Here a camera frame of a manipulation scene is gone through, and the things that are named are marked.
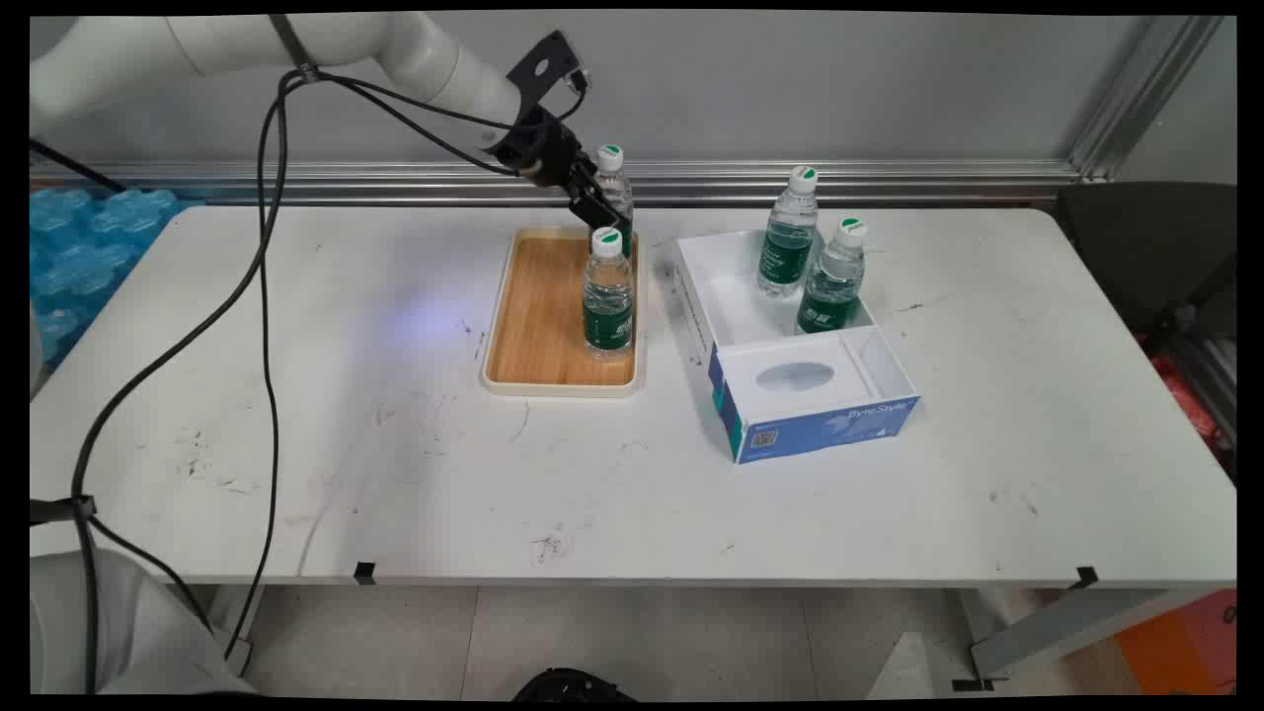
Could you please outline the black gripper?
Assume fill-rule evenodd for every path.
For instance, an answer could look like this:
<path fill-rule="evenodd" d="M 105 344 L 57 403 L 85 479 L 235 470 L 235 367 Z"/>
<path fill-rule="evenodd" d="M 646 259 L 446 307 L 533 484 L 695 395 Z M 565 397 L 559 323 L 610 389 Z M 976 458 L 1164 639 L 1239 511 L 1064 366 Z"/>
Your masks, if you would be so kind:
<path fill-rule="evenodd" d="M 488 145 L 488 154 L 537 189 L 566 191 L 569 211 L 588 229 L 623 230 L 623 215 L 600 187 L 597 162 L 584 159 L 581 140 L 542 105 L 520 116 L 518 125 Z"/>

